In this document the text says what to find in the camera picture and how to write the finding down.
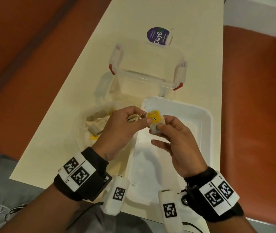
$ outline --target cream tabletop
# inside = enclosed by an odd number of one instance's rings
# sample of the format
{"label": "cream tabletop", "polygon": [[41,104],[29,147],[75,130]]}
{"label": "cream tabletop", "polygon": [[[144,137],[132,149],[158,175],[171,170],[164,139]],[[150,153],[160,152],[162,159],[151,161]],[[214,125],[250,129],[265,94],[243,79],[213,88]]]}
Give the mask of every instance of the cream tabletop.
{"label": "cream tabletop", "polygon": [[[171,46],[188,61],[186,82],[175,100],[203,107],[213,116],[213,163],[220,168],[223,0],[112,0],[68,78],[46,113],[11,179],[47,188],[76,150],[72,121],[108,100],[109,57],[121,38],[147,41],[152,27],[173,29]],[[129,149],[107,171],[125,173]],[[123,212],[162,222],[154,209],[126,201]],[[208,232],[203,219],[196,225]]]}

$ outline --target purple sticker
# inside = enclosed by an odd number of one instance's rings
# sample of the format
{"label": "purple sticker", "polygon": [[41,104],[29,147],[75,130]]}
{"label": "purple sticker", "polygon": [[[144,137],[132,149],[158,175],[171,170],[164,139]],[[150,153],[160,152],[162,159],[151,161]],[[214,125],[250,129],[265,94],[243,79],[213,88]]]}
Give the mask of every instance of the purple sticker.
{"label": "purple sticker", "polygon": [[164,46],[166,43],[166,38],[168,34],[169,34],[169,31],[167,29],[155,27],[155,28],[151,28],[148,31],[147,37],[150,42]]}

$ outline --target black cable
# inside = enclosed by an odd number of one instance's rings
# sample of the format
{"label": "black cable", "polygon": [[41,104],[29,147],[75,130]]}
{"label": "black cable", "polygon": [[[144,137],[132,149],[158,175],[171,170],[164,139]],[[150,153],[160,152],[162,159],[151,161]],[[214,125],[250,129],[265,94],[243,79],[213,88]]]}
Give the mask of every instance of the black cable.
{"label": "black cable", "polygon": [[71,223],[70,226],[68,226],[66,228],[66,230],[68,230],[70,227],[72,227],[74,225],[74,223],[76,223],[82,216],[84,213],[86,213],[88,210],[90,210],[92,207],[96,206],[96,205],[103,205],[103,202],[98,202],[98,203],[95,203],[95,204],[92,204],[91,206],[89,206],[87,209],[85,209],[75,220],[73,223]]}
{"label": "black cable", "polygon": [[200,233],[203,233],[197,226],[193,225],[192,223],[189,222],[182,222],[183,225],[190,225],[192,227],[194,227],[195,229],[197,229]]}

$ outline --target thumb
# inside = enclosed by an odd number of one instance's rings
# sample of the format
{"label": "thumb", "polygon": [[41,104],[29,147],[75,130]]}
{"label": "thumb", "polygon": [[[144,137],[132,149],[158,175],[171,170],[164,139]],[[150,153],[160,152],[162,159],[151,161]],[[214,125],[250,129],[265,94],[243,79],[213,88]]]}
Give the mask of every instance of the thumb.
{"label": "thumb", "polygon": [[150,124],[152,124],[151,118],[146,117],[143,119],[139,119],[138,121],[130,123],[131,132],[136,133],[136,132],[148,127]]}
{"label": "thumb", "polygon": [[157,124],[156,128],[169,137],[170,140],[178,134],[178,131],[170,124]]}

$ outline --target hand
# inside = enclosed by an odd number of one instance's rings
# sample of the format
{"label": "hand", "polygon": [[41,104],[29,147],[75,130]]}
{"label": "hand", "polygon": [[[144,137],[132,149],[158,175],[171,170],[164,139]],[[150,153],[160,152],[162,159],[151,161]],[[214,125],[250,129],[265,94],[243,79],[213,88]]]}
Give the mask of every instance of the hand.
{"label": "hand", "polygon": [[142,118],[133,123],[127,122],[130,115],[143,113],[145,112],[136,106],[115,110],[92,146],[94,151],[107,161],[116,158],[118,152],[129,143],[136,132],[152,123],[151,118]]}
{"label": "hand", "polygon": [[156,135],[165,137],[170,144],[158,140],[151,140],[151,143],[170,153],[172,164],[180,176],[190,177],[205,171],[208,166],[190,129],[176,117],[164,118],[166,125],[158,124],[156,128],[161,133]]}

